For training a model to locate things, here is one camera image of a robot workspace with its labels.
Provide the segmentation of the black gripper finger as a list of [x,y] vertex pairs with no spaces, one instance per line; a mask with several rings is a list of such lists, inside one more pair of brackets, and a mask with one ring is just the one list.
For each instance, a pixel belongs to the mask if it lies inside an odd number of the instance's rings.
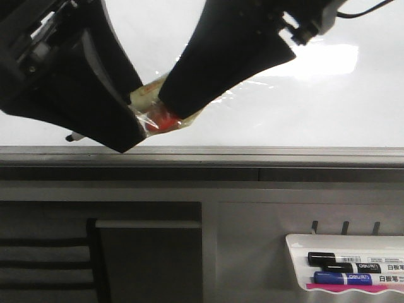
[[184,119],[240,82],[293,60],[279,35],[281,12],[276,1],[206,1],[159,99]]

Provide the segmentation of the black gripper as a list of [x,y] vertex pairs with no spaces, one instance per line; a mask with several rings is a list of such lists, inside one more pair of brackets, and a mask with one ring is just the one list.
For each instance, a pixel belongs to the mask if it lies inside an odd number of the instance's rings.
[[145,137],[129,95],[142,82],[104,1],[1,1],[1,110],[117,152]]

